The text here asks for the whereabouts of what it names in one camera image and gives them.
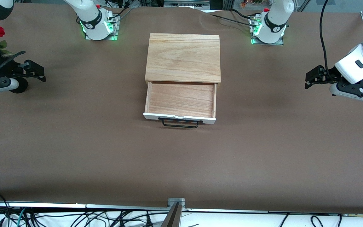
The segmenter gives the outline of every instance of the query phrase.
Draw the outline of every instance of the black wheel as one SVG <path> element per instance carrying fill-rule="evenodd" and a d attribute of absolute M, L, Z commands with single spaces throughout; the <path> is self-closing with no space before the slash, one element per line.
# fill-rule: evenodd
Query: black wheel
<path fill-rule="evenodd" d="M 9 91 L 12 93 L 15 93 L 15 94 L 24 92 L 27 89 L 27 85 L 28 85 L 27 80 L 24 79 L 23 77 L 16 77 L 14 79 L 16 79 L 18 81 L 19 87 L 17 89 L 13 89 L 13 90 L 9 90 Z"/>

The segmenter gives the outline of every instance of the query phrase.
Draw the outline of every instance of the wooden drawer box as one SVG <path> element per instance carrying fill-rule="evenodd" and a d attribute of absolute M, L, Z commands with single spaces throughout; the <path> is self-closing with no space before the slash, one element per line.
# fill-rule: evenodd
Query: wooden drawer box
<path fill-rule="evenodd" d="M 145 118 L 215 123 L 220 65 L 219 36 L 152 33 Z"/>

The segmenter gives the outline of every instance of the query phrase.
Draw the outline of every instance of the brown tabletop surface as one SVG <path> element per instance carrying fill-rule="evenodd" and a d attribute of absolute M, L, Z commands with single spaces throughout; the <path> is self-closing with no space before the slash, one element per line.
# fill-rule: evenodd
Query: brown tabletop surface
<path fill-rule="evenodd" d="M 244 21 L 231 12 L 216 12 Z M 293 13 L 284 46 L 189 8 L 141 7 L 117 41 L 84 40 L 67 5 L 16 4 L 5 28 L 18 62 L 44 66 L 0 93 L 0 193 L 11 201 L 363 213 L 363 102 L 304 89 L 323 63 L 319 13 Z M 329 66 L 363 41 L 357 13 L 325 14 Z M 146 120 L 150 33 L 220 35 L 216 122 Z"/>

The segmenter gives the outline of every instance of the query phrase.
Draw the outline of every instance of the black metal handle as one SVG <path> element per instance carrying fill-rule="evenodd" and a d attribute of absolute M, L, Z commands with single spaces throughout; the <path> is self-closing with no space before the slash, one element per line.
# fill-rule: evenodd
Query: black metal handle
<path fill-rule="evenodd" d="M 203 121 L 184 120 L 184 119 L 173 119 L 173 118 L 158 118 L 158 120 L 162 120 L 163 126 L 167 126 L 167 127 L 178 127 L 178 128 L 197 128 L 199 126 L 199 123 L 202 123 L 203 122 Z M 170 122 L 188 122 L 188 123 L 196 123 L 196 125 L 169 125 L 169 124 L 165 124 L 164 121 L 170 121 Z"/>

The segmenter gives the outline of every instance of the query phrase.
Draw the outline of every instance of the teal cable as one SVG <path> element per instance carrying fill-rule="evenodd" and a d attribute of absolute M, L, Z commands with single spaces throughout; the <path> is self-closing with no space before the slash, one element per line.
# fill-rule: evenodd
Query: teal cable
<path fill-rule="evenodd" d="M 19 214 L 19 218 L 18 218 L 18 222 L 16 223 L 16 227 L 20 226 L 20 219 L 22 218 L 23 212 L 25 211 L 26 208 L 23 208 L 23 210 L 20 212 Z"/>

